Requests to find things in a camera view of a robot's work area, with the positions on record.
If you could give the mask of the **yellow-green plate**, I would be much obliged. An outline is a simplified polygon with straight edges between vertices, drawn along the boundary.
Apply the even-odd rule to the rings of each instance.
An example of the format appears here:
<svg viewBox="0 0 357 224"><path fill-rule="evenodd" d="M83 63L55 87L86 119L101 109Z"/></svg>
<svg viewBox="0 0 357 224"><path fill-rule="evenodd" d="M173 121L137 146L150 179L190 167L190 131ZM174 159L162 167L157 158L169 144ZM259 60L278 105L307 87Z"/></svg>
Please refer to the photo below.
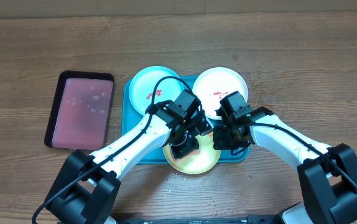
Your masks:
<svg viewBox="0 0 357 224"><path fill-rule="evenodd" d="M200 148L181 159L173 157L169 145L162 148L165 158L172 167L185 174L202 174L216 165L221 156L221 151L213 148L213 132L207 136L197 136L196 139Z"/></svg>

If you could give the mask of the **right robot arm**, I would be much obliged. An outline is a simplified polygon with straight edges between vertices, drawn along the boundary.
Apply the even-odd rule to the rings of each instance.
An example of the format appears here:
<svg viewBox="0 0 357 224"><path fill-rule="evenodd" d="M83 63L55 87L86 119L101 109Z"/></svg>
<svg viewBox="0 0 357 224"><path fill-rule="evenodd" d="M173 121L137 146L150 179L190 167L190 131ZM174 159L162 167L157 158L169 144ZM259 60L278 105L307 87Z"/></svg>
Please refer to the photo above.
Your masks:
<svg viewBox="0 0 357 224"><path fill-rule="evenodd" d="M281 211L277 223L343 224L357 221L357 156L346 144L335 147L310 139L265 107L252 109L239 92L220 101L223 124L214 128L216 150L255 144L297 171L302 202Z"/></svg>

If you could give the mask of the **green and orange sponge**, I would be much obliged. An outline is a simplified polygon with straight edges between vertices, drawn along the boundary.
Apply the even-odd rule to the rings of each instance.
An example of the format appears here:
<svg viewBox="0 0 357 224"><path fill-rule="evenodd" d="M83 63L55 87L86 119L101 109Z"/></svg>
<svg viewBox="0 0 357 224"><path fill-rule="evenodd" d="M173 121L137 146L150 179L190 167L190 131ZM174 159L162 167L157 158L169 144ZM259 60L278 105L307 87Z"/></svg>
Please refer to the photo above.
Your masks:
<svg viewBox="0 0 357 224"><path fill-rule="evenodd" d="M175 160L183 159L186 156L194 156L200 154L200 145L198 141L186 142L180 145L170 145L172 157Z"/></svg>

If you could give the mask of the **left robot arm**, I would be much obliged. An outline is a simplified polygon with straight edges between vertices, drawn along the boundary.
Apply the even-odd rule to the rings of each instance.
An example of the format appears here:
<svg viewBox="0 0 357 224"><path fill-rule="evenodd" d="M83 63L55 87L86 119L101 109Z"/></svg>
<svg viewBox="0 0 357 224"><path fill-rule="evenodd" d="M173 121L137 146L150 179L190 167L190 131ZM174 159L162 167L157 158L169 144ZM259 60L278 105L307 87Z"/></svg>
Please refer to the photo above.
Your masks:
<svg viewBox="0 0 357 224"><path fill-rule="evenodd" d="M113 223L110 213L124 176L153 150L170 146L182 159L199 149L197 135L211 130L201 101L184 90L176 100L150 105L142 120L123 137L89 155L70 154L44 203L62 223Z"/></svg>

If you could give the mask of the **light blue plate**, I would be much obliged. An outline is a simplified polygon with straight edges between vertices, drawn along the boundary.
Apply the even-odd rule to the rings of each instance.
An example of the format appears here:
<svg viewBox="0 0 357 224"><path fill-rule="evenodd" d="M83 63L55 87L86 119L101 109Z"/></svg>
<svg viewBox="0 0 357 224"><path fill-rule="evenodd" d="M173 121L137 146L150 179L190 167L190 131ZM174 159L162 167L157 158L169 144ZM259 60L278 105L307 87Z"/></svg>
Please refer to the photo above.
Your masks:
<svg viewBox="0 0 357 224"><path fill-rule="evenodd" d="M178 77L171 69L162 66L151 66L138 72L129 86L129 99L134 109L141 115L145 115L147 107L150 105L153 90L156 83L167 76ZM175 79L162 81L155 92L155 101L174 101L184 90L182 82Z"/></svg>

